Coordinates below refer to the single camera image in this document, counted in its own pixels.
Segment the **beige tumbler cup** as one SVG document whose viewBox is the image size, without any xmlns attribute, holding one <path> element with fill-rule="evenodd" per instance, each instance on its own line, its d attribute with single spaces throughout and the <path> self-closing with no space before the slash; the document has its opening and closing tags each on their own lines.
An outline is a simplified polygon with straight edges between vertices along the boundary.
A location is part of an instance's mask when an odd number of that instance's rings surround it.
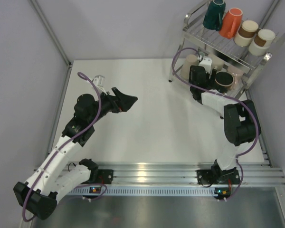
<svg viewBox="0 0 285 228">
<path fill-rule="evenodd" d="M 196 55 L 187 55 L 180 71 L 181 78 L 185 81 L 188 81 L 190 77 L 190 67 L 197 66 L 198 63 L 198 57 Z"/>
</svg>

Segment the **pink purple mug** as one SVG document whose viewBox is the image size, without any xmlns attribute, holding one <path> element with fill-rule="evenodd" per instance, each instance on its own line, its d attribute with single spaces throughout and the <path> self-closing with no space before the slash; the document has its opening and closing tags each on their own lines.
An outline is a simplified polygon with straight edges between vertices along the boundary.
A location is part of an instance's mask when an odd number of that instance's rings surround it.
<svg viewBox="0 0 285 228">
<path fill-rule="evenodd" d="M 239 84 L 240 84 L 240 81 L 241 81 L 241 78 L 244 74 L 244 72 L 240 69 L 238 69 L 237 67 L 233 66 L 233 65 L 230 65 L 227 69 L 227 71 L 233 76 L 234 78 L 234 82 L 233 82 L 233 85 L 231 86 L 231 90 L 234 90 L 236 89 Z"/>
</svg>

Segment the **steel lined paper cup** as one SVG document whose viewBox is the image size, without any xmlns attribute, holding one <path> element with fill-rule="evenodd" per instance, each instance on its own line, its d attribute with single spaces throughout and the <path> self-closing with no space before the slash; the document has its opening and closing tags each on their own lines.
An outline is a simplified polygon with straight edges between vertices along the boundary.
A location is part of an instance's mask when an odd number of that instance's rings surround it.
<svg viewBox="0 0 285 228">
<path fill-rule="evenodd" d="M 261 29 L 249 45 L 249 53 L 254 56 L 262 56 L 269 49 L 276 34 L 270 29 Z"/>
</svg>

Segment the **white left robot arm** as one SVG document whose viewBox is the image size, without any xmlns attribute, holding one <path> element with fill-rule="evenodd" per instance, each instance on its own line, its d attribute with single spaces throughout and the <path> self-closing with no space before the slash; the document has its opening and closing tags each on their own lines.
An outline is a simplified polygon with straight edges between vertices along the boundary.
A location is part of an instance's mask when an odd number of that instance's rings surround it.
<svg viewBox="0 0 285 228">
<path fill-rule="evenodd" d="M 13 188 L 22 214 L 26 211 L 41 220 L 47 219 L 58 203 L 71 190 L 82 183 L 102 185 L 102 171 L 91 159 L 82 159 L 69 173 L 61 172 L 70 159 L 87 143 L 94 133 L 94 124 L 108 113 L 127 112 L 138 100 L 136 96 L 125 95 L 116 87 L 113 95 L 98 93 L 98 100 L 91 94 L 78 97 L 74 116 L 67 123 L 62 134 L 46 160 L 25 182 L 17 182 Z"/>
</svg>

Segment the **dark teal mug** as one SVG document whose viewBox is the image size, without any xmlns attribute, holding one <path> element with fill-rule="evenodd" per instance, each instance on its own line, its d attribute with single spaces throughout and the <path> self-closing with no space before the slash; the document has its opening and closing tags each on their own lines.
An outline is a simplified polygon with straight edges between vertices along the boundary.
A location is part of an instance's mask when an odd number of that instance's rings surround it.
<svg viewBox="0 0 285 228">
<path fill-rule="evenodd" d="M 223 25 L 223 15 L 226 3 L 224 0 L 212 0 L 203 20 L 203 26 L 209 30 L 220 31 Z"/>
</svg>

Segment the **small brown white cup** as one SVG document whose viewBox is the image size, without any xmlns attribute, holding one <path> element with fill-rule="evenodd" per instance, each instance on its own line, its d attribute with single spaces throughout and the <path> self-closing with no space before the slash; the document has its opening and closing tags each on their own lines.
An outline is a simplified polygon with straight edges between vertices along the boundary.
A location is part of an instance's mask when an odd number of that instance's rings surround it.
<svg viewBox="0 0 285 228">
<path fill-rule="evenodd" d="M 240 47 L 247 47 L 258 30 L 258 23 L 253 20 L 245 20 L 237 31 L 234 42 Z"/>
</svg>

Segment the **orange mug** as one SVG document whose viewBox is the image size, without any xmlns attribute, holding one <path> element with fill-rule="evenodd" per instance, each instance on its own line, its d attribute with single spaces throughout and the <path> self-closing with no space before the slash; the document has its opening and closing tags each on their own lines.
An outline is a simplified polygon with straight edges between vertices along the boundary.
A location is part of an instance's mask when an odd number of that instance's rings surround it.
<svg viewBox="0 0 285 228">
<path fill-rule="evenodd" d="M 233 38 L 241 25 L 242 17 L 243 11 L 241 9 L 231 8 L 223 19 L 223 25 L 219 34 L 227 39 Z"/>
</svg>

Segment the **green interior floral mug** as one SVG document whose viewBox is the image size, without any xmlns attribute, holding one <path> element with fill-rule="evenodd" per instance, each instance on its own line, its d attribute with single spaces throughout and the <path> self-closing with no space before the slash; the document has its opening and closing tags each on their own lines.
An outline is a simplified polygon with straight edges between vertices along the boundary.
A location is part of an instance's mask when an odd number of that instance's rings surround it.
<svg viewBox="0 0 285 228">
<path fill-rule="evenodd" d="M 208 54 L 208 57 L 212 59 L 211 63 L 211 69 L 216 69 L 217 71 L 221 71 L 223 69 L 223 66 L 225 64 L 225 61 L 221 58 L 217 57 L 216 55 L 210 53 Z"/>
</svg>

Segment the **red skull mug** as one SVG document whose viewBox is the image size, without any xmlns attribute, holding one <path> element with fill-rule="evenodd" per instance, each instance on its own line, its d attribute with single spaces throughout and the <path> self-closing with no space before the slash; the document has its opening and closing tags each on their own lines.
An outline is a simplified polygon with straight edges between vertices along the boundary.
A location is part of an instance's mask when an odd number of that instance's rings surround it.
<svg viewBox="0 0 285 228">
<path fill-rule="evenodd" d="M 224 71 L 217 72 L 214 77 L 214 87 L 220 93 L 226 93 L 234 83 L 234 77 Z"/>
</svg>

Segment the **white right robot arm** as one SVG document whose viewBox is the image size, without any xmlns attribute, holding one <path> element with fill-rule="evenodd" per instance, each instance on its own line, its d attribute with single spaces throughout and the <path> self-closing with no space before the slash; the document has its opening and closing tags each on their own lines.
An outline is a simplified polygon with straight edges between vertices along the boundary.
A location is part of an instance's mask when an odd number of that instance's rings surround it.
<svg viewBox="0 0 285 228">
<path fill-rule="evenodd" d="M 212 184 L 239 184 L 236 169 L 238 158 L 256 144 L 261 128 L 252 100 L 238 101 L 227 96 L 234 77 L 225 71 L 207 73 L 202 66 L 191 66 L 190 91 L 193 99 L 216 111 L 224 121 L 226 138 L 222 151 L 209 170 L 199 170 L 199 183 L 204 187 Z"/>
</svg>

